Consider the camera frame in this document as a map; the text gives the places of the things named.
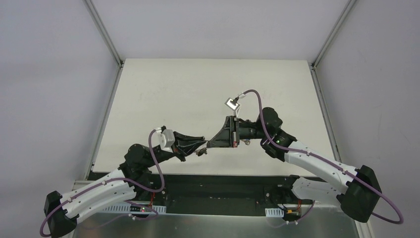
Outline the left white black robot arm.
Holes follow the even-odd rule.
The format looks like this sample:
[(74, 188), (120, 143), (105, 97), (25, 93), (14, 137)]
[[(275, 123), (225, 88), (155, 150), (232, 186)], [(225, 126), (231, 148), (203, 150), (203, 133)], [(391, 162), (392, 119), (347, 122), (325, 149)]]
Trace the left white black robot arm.
[(76, 229), (88, 217), (118, 202), (133, 198), (146, 200), (164, 190), (160, 163), (171, 158), (184, 162), (206, 143), (203, 136), (187, 136), (159, 127), (152, 130), (148, 145), (133, 144), (125, 161), (104, 177), (71, 192), (53, 191), (46, 196), (45, 219), (40, 227), (43, 238), (60, 238)]

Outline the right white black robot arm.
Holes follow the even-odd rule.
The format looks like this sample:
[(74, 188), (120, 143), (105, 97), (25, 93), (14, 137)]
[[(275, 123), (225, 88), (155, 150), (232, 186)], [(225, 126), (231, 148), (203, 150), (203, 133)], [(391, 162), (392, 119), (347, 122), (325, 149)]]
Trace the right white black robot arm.
[(207, 143), (208, 148), (236, 148), (240, 140), (260, 140), (262, 149), (272, 158), (296, 165), (316, 175), (321, 181), (290, 176), (291, 181), (281, 190), (287, 203), (309, 199), (339, 207), (350, 218), (366, 223), (373, 214), (379, 195), (369, 186), (381, 191), (376, 175), (368, 166), (359, 169), (337, 161), (322, 161), (298, 150), (306, 146), (281, 129), (282, 120), (270, 107), (262, 110), (264, 122), (257, 119), (238, 119), (227, 116), (222, 129)]

